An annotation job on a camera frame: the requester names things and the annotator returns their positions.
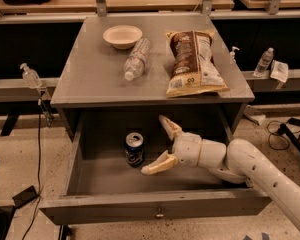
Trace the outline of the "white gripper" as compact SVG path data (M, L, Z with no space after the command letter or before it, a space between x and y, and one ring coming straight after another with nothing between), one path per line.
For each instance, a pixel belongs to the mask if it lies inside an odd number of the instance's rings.
M183 133L182 128L166 116L160 115L159 122L169 139L174 141L173 154L164 151L154 162L143 166L141 172L145 175L153 175L170 170L178 163L183 166L195 167L199 160L202 138L197 134Z

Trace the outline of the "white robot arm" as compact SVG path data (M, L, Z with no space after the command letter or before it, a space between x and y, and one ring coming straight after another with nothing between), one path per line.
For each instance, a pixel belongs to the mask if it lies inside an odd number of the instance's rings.
M177 165L201 167L216 177L240 184L247 180L257 184L300 231L300 186L284 175L253 144L234 139L227 145L185 132L161 115L159 121L173 142L154 162L144 166L146 175L167 171Z

